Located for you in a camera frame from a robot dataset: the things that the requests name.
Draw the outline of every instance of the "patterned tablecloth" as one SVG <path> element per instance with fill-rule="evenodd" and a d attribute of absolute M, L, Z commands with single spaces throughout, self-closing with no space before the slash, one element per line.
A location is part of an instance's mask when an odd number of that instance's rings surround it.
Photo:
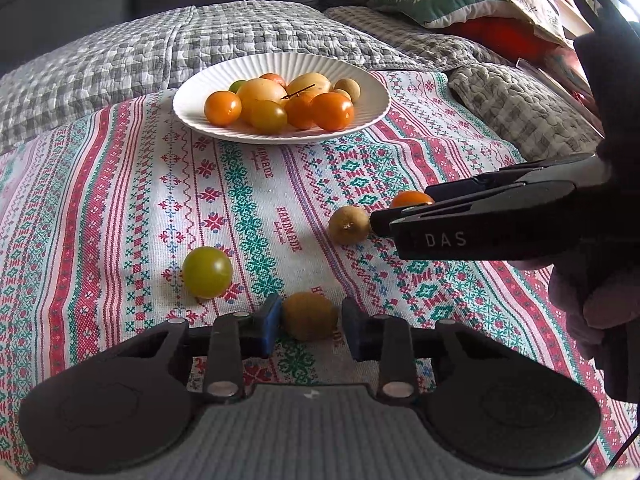
<path fill-rule="evenodd" d="M 546 297 L 548 269 L 503 262 L 399 260 L 392 241 L 333 246 L 339 206 L 382 208 L 400 190 L 465 178 L 521 161 L 459 106 L 442 74 L 375 73 L 390 90 L 383 121 L 307 146 L 213 141 L 172 114 L 173 91 L 135 98 L 42 134 L 0 157 L 0 458 L 30 458 L 17 427 L 37 382 L 168 317 L 210 324 L 255 309 L 271 292 L 353 295 L 369 312 L 416 326 L 453 317 L 585 384 L 603 429 L 590 458 L 601 471 L 630 432 L 629 406 L 604 396 L 580 359 L 562 314 Z M 234 280 L 199 303 L 184 289 L 189 250 L 217 246 Z M 197 387 L 203 363 L 191 381 Z M 420 362 L 420 383 L 433 383 Z M 309 345 L 281 339 L 273 358 L 250 360 L 252 381 L 376 381 L 339 332 Z M 634 449 L 632 458 L 637 458 Z"/>

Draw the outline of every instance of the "white plate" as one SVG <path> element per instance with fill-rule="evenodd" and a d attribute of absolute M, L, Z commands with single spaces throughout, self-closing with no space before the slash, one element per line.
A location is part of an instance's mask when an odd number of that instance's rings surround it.
<path fill-rule="evenodd" d="M 204 101 L 211 93 L 227 90 L 231 83 L 239 79 L 253 79 L 267 72 L 279 74 L 287 83 L 308 72 L 319 72 L 331 83 L 342 78 L 356 80 L 360 85 L 361 95 L 355 104 L 355 120 L 348 129 L 339 132 L 326 132 L 318 127 L 296 130 L 287 126 L 281 133 L 273 136 L 261 135 L 241 121 L 226 128 L 213 126 L 207 121 L 204 116 Z M 249 144 L 307 144 L 335 139 L 371 126 L 385 116 L 390 103 L 389 93 L 382 83 L 349 63 L 314 54 L 268 52 L 223 61 L 190 77 L 174 96 L 174 112 L 190 128 L 217 139 Z"/>

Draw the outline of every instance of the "gingham fabric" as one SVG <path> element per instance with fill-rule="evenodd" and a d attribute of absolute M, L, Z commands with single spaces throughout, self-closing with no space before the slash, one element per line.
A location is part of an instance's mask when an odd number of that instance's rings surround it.
<path fill-rule="evenodd" d="M 604 395 L 548 304 L 549 270 L 503 262 L 402 261 L 392 240 L 334 246 L 333 211 L 383 208 L 403 189 L 522 161 L 457 104 L 440 73 L 374 73 L 392 97 L 386 117 L 357 134 L 304 146 L 217 142 L 172 113 L 173 91 L 105 108 L 0 156 L 0 460 L 31 462 L 17 428 L 20 400 L 45 378 L 167 318 L 210 324 L 253 310 L 272 292 L 351 295 L 372 314 L 414 326 L 453 318 L 584 384 L 602 431 L 589 467 L 603 471 L 632 431 L 632 406 Z M 193 248 L 231 258 L 232 285 L 196 301 L 180 266 Z M 191 388 L 202 379 L 196 361 Z M 375 383 L 345 341 L 280 339 L 247 360 L 245 381 Z M 420 386 L 433 386 L 428 361 Z M 639 463 L 634 447 L 623 463 Z"/>
<path fill-rule="evenodd" d="M 527 160 L 592 153 L 602 140 L 563 99 L 517 68 L 469 65 L 451 74 L 449 86 Z"/>
<path fill-rule="evenodd" d="M 448 72 L 479 62 L 510 65 L 479 43 L 434 34 L 401 15 L 389 16 L 367 7 L 334 7 L 324 14 L 388 43 L 435 72 Z"/>
<path fill-rule="evenodd" d="M 302 4 L 170 10 L 96 32 L 0 79 L 0 153 L 109 104 L 178 88 L 217 62 L 260 52 L 321 54 L 368 70 L 426 70 Z"/>

